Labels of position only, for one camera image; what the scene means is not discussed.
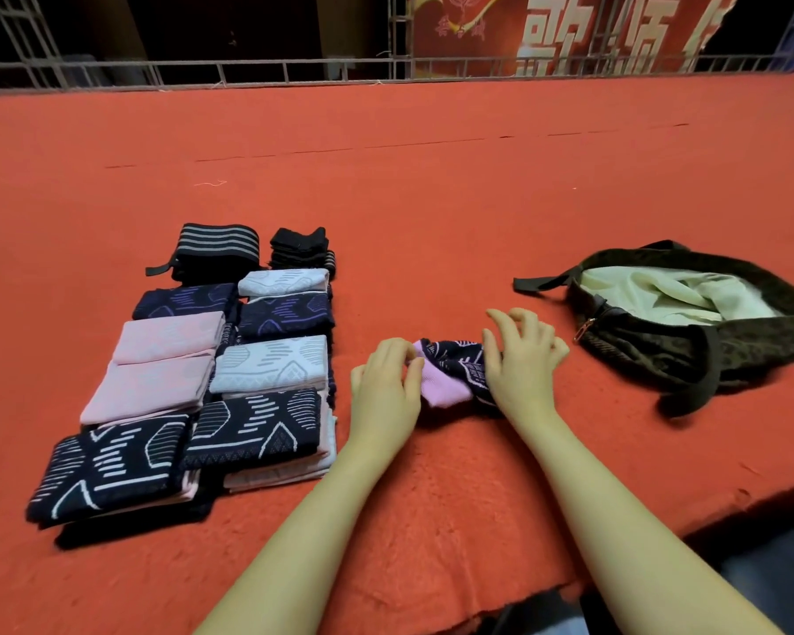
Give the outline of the person's left hand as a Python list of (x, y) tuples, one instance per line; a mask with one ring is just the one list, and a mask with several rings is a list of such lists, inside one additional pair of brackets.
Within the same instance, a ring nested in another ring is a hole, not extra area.
[(415, 356), (411, 342), (391, 338), (352, 370), (349, 443), (354, 447), (389, 459), (403, 448), (421, 410), (404, 398), (405, 365)]

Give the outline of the person's right hand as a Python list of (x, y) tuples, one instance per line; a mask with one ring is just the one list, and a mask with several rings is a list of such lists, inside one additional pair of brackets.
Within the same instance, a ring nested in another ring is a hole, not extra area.
[(491, 393), (498, 409), (518, 431), (557, 424), (554, 372), (570, 350), (554, 327), (540, 320), (540, 340), (523, 340), (509, 311), (486, 311), (503, 359), (502, 384)]

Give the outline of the pink and navy sock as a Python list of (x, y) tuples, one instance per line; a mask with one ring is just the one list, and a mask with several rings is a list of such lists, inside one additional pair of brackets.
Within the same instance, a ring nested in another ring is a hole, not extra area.
[(431, 341), (412, 344), (424, 359), (421, 396), (433, 409), (448, 409), (468, 402), (498, 411), (487, 385), (485, 355), (481, 343), (465, 340)]

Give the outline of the person's left forearm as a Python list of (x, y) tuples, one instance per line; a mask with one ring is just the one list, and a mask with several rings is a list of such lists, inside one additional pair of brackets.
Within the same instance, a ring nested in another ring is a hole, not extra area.
[(349, 440), (193, 635), (317, 635), (356, 521), (399, 450)]

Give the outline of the person's right forearm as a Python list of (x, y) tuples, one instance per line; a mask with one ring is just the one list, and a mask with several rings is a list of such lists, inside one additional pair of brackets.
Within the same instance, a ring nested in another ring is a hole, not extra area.
[(557, 414), (510, 420), (623, 635), (784, 635), (658, 519)]

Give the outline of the dark olive bag cream lining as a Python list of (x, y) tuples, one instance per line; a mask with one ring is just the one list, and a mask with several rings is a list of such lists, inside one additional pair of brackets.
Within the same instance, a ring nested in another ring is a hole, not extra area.
[(750, 261), (672, 240), (601, 250), (512, 287), (524, 295), (566, 288), (579, 326), (574, 342), (657, 388), (667, 418), (794, 362), (794, 285)]

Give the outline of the rows of folded patterned socks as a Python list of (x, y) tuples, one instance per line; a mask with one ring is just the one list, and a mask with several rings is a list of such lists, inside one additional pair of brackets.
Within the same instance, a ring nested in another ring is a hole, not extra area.
[(326, 269), (145, 293), (25, 521), (60, 528), (69, 550), (322, 478), (337, 456), (334, 324)]

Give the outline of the black folded sock bundle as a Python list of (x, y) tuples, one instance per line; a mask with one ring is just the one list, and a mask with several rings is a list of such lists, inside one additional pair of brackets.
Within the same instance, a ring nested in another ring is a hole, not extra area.
[(280, 228), (271, 238), (270, 245), (268, 266), (272, 270), (323, 268), (331, 279), (336, 274), (336, 256), (329, 249), (325, 227), (319, 227), (311, 234)]

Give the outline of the red felt table cover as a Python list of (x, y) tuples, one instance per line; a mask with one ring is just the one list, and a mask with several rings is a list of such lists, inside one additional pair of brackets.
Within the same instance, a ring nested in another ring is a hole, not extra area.
[[(218, 188), (195, 183), (226, 180)], [(218, 500), (203, 523), (61, 552), (24, 510), (183, 223), (262, 247), (324, 226), (337, 254), (339, 441), (349, 371), (382, 339), (478, 340), (514, 293), (595, 251), (673, 239), (794, 284), (794, 77), (725, 76), (0, 95), (0, 635), (188, 635), (312, 488)], [(794, 365), (676, 428), (582, 348), (558, 405), (686, 534), (794, 515)], [(502, 423), (412, 436), (371, 496), (324, 635), (424, 635), (582, 566)]]

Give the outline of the red banner white characters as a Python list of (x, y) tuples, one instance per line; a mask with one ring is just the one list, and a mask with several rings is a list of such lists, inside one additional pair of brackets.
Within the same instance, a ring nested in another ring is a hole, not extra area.
[(738, 0), (406, 0), (419, 78), (692, 73)]

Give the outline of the horizontal metal truss railing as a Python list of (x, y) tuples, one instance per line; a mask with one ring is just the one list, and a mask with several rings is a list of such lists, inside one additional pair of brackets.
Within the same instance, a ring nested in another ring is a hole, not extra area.
[(794, 53), (687, 58), (529, 50), (516, 56), (201, 61), (51, 56), (0, 62), (0, 95), (742, 75), (794, 77)]

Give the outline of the upright metal truss post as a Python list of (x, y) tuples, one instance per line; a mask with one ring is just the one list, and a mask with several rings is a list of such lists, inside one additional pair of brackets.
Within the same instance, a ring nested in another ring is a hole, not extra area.
[(415, 74), (413, 0), (388, 0), (389, 79), (412, 80)]

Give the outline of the slanted metal truss post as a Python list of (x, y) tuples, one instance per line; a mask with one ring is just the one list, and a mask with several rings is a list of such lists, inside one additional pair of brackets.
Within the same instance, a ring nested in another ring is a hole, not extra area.
[(0, 25), (17, 56), (0, 72), (21, 72), (36, 91), (68, 91), (64, 59), (38, 0), (0, 0)]

